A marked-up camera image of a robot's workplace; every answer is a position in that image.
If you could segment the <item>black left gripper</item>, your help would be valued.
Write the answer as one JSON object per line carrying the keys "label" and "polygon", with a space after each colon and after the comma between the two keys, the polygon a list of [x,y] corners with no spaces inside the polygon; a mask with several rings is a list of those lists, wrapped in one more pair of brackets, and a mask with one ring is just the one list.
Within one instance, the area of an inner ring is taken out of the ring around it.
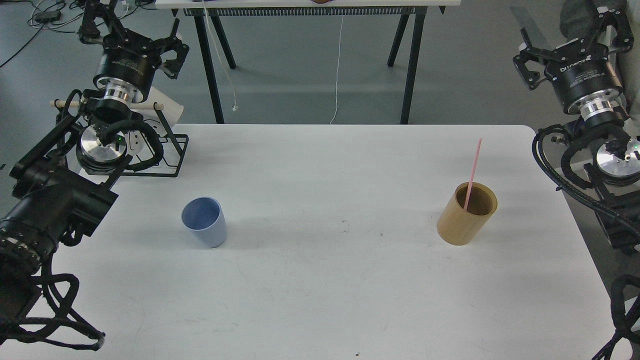
{"label": "black left gripper", "polygon": [[[83,10],[77,35],[82,44],[102,44],[103,55],[93,83],[98,89],[110,84],[123,84],[130,89],[131,102],[147,100],[155,72],[160,69],[172,80],[178,79],[190,47],[178,36],[180,20],[174,18],[169,36],[153,39],[146,44],[146,52],[126,44],[127,30],[115,14],[116,0],[78,0]],[[104,38],[97,20],[101,19],[109,31]]]}

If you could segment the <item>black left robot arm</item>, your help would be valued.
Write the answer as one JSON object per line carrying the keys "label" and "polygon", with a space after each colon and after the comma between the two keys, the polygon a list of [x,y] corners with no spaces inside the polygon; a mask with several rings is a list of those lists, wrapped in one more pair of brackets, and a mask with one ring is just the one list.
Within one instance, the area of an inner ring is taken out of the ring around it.
{"label": "black left robot arm", "polygon": [[78,38],[98,44],[102,57],[94,88],[55,100],[54,128],[10,170],[18,199],[1,219],[1,341],[47,343],[98,351],[105,333],[74,309],[75,275],[52,272],[58,246],[77,246],[94,234],[118,195],[121,176],[175,178],[189,137],[176,134],[150,100],[160,70],[176,79],[189,53],[178,36],[151,39],[122,25],[114,0],[80,0]]}

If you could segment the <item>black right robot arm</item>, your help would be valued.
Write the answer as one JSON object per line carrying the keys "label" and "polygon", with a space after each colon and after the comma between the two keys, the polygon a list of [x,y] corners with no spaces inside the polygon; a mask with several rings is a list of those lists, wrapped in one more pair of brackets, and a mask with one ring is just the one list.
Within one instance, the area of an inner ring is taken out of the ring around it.
{"label": "black right robot arm", "polygon": [[624,7],[612,2],[577,0],[569,9],[579,18],[562,26],[565,43],[535,47],[522,28],[512,59],[526,88],[549,82],[562,111],[577,116],[539,129],[532,154],[558,191],[594,211],[611,247],[632,255],[639,252],[639,191],[611,188],[639,183],[639,136],[627,129],[633,119],[611,57],[633,49],[633,30]]}

